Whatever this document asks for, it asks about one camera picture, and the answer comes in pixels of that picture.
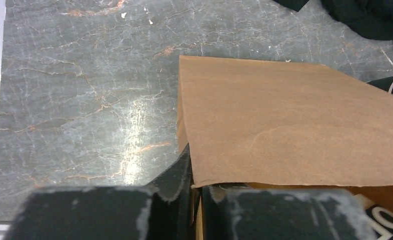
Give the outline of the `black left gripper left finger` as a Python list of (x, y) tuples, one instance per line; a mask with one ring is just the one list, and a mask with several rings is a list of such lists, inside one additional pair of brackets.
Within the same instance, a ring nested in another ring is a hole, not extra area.
[(190, 240), (190, 150), (144, 186), (52, 186), (33, 191), (6, 240)]

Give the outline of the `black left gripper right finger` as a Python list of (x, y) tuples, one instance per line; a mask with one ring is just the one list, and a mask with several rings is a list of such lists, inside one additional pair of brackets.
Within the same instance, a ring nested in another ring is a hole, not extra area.
[(216, 184), (201, 189), (207, 240), (374, 240), (360, 203), (346, 190), (255, 189)]

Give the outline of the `brown paper bag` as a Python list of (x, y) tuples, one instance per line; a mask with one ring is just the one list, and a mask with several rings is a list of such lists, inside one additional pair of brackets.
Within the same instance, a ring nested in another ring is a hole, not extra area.
[(393, 94), (322, 64), (182, 55), (193, 187), (340, 188), (393, 212)]

